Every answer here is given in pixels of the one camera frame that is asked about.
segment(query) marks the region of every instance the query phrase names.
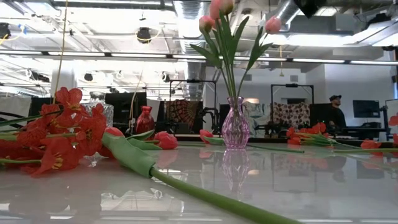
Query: ceiling light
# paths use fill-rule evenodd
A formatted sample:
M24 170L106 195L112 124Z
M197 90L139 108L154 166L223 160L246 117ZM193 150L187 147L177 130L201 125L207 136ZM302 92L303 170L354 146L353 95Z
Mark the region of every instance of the ceiling light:
M205 56L202 55L173 55L173 58L177 59L206 59Z
M62 52L49 52L49 55L61 55ZM64 56L87 56L87 57L103 57L104 53L99 52L64 52Z
M369 61L369 60L352 60L350 61L352 65L394 65L397 66L398 62L383 62L383 61Z
M124 54L124 53L112 53L113 57L131 57L131 58L166 58L166 55L162 54Z
M344 63L344 60L333 60L333 59L305 59L305 58L294 58L294 62L309 62L309 63Z
M11 55L41 55L39 51L28 51L28 50L0 50L0 54L11 54Z

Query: white wall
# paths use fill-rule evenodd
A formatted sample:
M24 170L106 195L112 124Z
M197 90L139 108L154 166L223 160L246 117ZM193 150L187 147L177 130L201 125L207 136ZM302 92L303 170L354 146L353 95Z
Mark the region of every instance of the white wall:
M305 80L308 85L313 85L315 103L329 103L329 96L326 95L325 65L319 65L307 72Z
M388 53L379 60L389 60ZM326 97L342 95L340 108L348 126L382 123L382 119L354 118L353 100L379 100L383 106L386 100L394 99L390 72L390 66L325 65Z
M244 70L242 69L234 69L236 88L239 86L243 73ZM243 82L240 96L244 98L258 98L260 103L265 104L271 103L271 84L292 83L290 75L298 75L297 83L305 84L305 73L301 73L299 69L283 69L284 77L280 76L280 69L273 71L269 71L268 69L251 69L248 74L252 75L252 81ZM218 103L228 103L228 92L223 77L220 77L218 80L217 95ZM286 98L306 98L308 102L311 101L311 95L302 88L282 87L275 93L274 102L283 103L283 100Z

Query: wire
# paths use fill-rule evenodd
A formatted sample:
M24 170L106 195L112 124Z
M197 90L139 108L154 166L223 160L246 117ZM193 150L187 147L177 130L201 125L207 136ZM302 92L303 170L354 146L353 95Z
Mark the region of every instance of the wire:
M58 67L58 75L57 75L57 82L55 83L55 91L54 91L54 99L52 101L52 104L55 104L56 100L56 94L58 90L58 84L60 82L60 75L61 75L61 66L62 66L62 58L63 58L63 52L65 51L65 33L67 29L67 14L68 14L68 0L65 2L65 17L63 18L63 34L62 34L62 50L61 50L61 57L60 57L60 65Z

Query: monitor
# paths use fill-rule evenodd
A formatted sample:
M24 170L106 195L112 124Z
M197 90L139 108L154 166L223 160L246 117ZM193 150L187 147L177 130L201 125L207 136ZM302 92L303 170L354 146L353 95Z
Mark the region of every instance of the monitor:
M353 100L355 118L380 118L378 100Z

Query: person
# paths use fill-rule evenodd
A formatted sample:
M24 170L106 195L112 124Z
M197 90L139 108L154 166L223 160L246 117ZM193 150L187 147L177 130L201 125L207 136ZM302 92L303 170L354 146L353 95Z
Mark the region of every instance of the person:
M340 109L341 104L341 95L333 95L329 98L331 106L328 113L329 125L334 128L345 128L346 120L344 117L344 113Z

